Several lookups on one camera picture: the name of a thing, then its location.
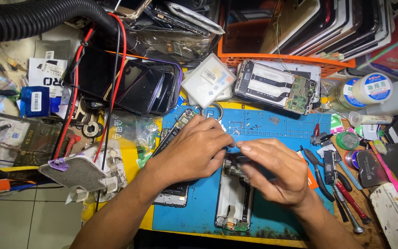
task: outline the tile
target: tile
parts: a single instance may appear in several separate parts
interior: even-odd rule
[[[3,200],[11,201],[34,201],[36,195],[36,188],[23,190],[17,194],[11,195]]]
[[[0,201],[0,249],[27,248],[34,202]]]
[[[35,202],[28,249],[70,245],[81,229],[82,202]]]
[[[55,201],[55,202],[64,202],[67,200],[67,196],[69,195],[70,189],[67,187],[58,188],[58,189],[40,189],[41,187],[59,187],[59,184],[42,184],[38,186],[38,190],[36,190],[36,199],[35,201]]]

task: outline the orange plastic basket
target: orange plastic basket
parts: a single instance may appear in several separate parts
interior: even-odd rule
[[[352,59],[348,62],[336,62],[333,60],[305,57],[305,56],[295,56],[295,55],[285,55],[285,54],[224,54],[223,51],[223,40],[224,37],[218,43],[218,57],[222,62],[227,63],[227,65],[237,66],[239,63],[243,62],[245,59],[249,60],[263,60],[270,62],[279,62],[279,58],[283,62],[295,63],[295,64],[305,64],[305,65],[318,65],[322,68],[322,77],[327,77],[337,71],[345,69],[346,67],[355,67],[356,60]]]

